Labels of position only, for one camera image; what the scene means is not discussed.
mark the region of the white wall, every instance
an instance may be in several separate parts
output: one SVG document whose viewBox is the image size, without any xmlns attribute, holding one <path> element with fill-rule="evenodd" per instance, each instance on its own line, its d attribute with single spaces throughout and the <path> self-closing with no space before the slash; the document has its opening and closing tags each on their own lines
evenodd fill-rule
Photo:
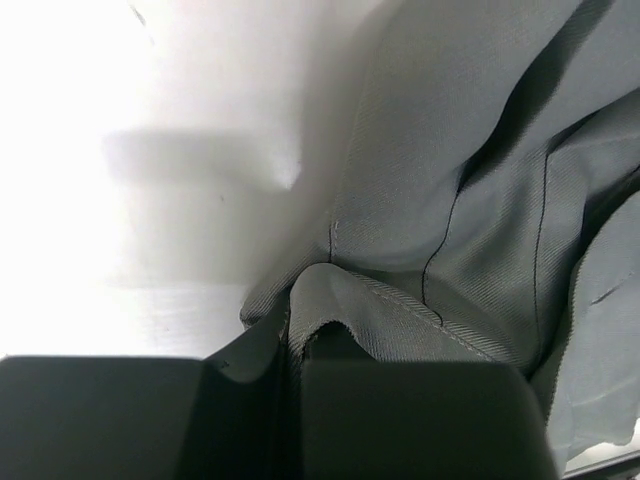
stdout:
<svg viewBox="0 0 640 480">
<path fill-rule="evenodd" d="M 0 352 L 205 356 L 238 335 L 335 189 L 398 0 L 133 5 L 144 27 L 118 0 L 1 7 Z"/>
</svg>

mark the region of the black plastic part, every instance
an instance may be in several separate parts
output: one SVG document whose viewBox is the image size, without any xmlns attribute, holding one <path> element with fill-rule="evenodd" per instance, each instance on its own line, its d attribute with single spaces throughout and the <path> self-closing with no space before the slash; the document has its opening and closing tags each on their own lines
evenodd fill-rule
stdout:
<svg viewBox="0 0 640 480">
<path fill-rule="evenodd" d="M 349 333 L 349 330 L 338 322 L 324 325 L 305 348 L 307 360 L 373 360 Z"/>
<path fill-rule="evenodd" d="M 271 479 L 284 318 L 206 361 L 0 363 L 0 479 Z"/>
<path fill-rule="evenodd" d="M 495 364 L 309 361 L 305 479 L 557 479 L 536 399 Z"/>
</svg>

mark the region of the seam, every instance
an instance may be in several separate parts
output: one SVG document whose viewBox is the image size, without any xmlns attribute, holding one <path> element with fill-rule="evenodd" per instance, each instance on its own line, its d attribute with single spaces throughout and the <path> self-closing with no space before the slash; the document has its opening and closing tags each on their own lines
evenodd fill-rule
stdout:
<svg viewBox="0 0 640 480">
<path fill-rule="evenodd" d="M 540 252 L 540 239 L 542 237 L 542 226 L 544 225 L 545 213 L 547 211 L 547 180 L 549 176 L 549 155 L 544 157 L 544 172 L 542 180 L 542 212 L 540 213 L 540 222 L 538 223 L 538 233 L 536 235 L 536 247 L 533 254 L 533 312 L 536 321 L 537 335 L 537 353 L 536 365 L 540 364 L 542 359 L 542 333 L 540 332 L 540 310 L 538 306 L 538 254 Z"/>
<path fill-rule="evenodd" d="M 438 248 L 436 248 L 435 252 L 433 252 L 431 254 L 431 256 L 429 257 L 429 260 L 427 260 L 427 263 L 424 265 L 424 269 L 422 270 L 422 285 L 421 285 L 421 290 L 422 290 L 422 303 L 424 303 L 425 305 L 428 305 L 428 295 L 427 295 L 427 277 L 429 275 L 429 267 L 431 266 L 431 264 L 433 263 L 433 260 L 438 256 L 438 254 L 440 253 L 440 251 L 445 247 L 447 240 L 449 238 L 449 233 L 451 230 L 451 220 L 453 219 L 453 212 L 456 208 L 456 204 L 458 203 L 458 197 L 460 197 L 460 179 L 461 179 L 462 173 L 460 172 L 458 174 L 458 187 L 456 190 L 456 194 L 455 197 L 453 198 L 453 202 L 451 202 L 451 208 L 449 210 L 449 217 L 447 218 L 447 227 L 445 228 L 444 231 L 444 236 L 442 237 L 442 241 L 440 242 L 440 245 L 438 245 Z M 431 311 L 433 313 L 436 314 L 436 316 L 440 319 L 440 326 L 444 327 L 444 319 L 442 318 L 442 316 L 436 312 L 435 310 L 431 309 Z"/>
<path fill-rule="evenodd" d="M 403 309 L 405 312 L 411 314 L 412 316 L 423 320 L 424 318 L 422 316 L 420 316 L 418 313 L 414 312 L 413 310 L 411 310 L 409 307 L 407 307 L 406 305 L 404 305 L 403 303 L 398 302 L 398 300 L 391 298 L 391 297 L 387 297 L 386 295 L 383 295 L 382 293 L 371 289 L 371 291 L 376 294 L 378 297 L 383 298 L 391 303 L 393 303 L 394 305 L 397 305 L 398 307 L 400 307 L 401 309 Z M 466 350 L 469 350 L 470 352 L 475 353 L 478 357 L 482 358 L 483 360 L 488 360 L 488 361 L 493 361 L 493 362 L 497 362 L 497 360 L 493 357 L 491 357 L 490 355 L 486 354 L 485 352 L 478 350 L 477 348 L 475 348 L 473 345 L 470 345 L 469 343 L 467 343 L 465 340 L 463 340 L 462 338 L 460 338 L 458 335 L 456 335 L 455 333 L 451 332 L 450 330 L 448 330 L 447 328 L 445 328 L 444 326 L 441 325 L 437 325 L 435 323 L 429 322 L 428 320 L 425 322 L 427 325 L 432 326 L 433 328 L 439 330 L 441 333 L 443 333 L 445 336 L 447 336 L 450 340 L 455 341 L 456 343 L 462 345 Z"/>
</svg>

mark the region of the gray cloth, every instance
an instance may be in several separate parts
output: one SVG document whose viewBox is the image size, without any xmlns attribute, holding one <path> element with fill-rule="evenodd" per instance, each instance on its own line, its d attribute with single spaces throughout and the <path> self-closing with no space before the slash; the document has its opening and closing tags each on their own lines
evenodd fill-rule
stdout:
<svg viewBox="0 0 640 480">
<path fill-rule="evenodd" d="M 630 197 L 640 167 L 638 18 L 637 0 L 407 1 L 371 61 L 335 204 L 251 293 L 245 325 L 293 285 L 294 375 L 340 322 L 381 360 L 518 368 L 561 470 L 628 441 L 640 207 L 609 222 L 600 207 Z M 570 291 L 577 264 L 590 273 Z"/>
</svg>

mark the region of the gray fabric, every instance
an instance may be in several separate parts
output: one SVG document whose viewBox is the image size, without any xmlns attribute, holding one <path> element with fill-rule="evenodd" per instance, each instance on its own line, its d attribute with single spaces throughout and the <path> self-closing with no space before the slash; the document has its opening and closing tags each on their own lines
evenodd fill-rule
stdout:
<svg viewBox="0 0 640 480">
<path fill-rule="evenodd" d="M 594 440 L 624 445 L 633 436 L 640 405 L 638 271 L 640 193 L 611 217 L 576 267 L 566 348 L 550 361 L 559 374 L 548 435 L 560 465 Z"/>
<path fill-rule="evenodd" d="M 625 438 L 637 388 L 624 412 L 581 405 L 613 386 L 589 370 L 594 318 L 630 324 L 630 310 L 563 312 L 587 231 L 607 220 L 606 199 L 633 193 L 621 186 L 640 166 L 638 18 L 637 0 L 407 1 L 371 61 L 329 217 L 256 287 L 243 322 L 294 284 L 294 376 L 308 339 L 336 321 L 381 360 L 499 361 L 533 375 L 560 469 Z M 620 254 L 637 259 L 639 232 L 615 218 L 606 228 L 630 237 Z M 602 256 L 592 249 L 585 262 Z M 593 267 L 603 284 L 610 261 Z M 591 344 L 563 336 L 582 328 Z M 626 353 L 639 341 L 612 332 L 602 355 L 624 376 L 640 367 Z M 617 342 L 625 354 L 612 357 Z M 564 402 L 555 386 L 567 376 L 590 387 Z"/>
</svg>

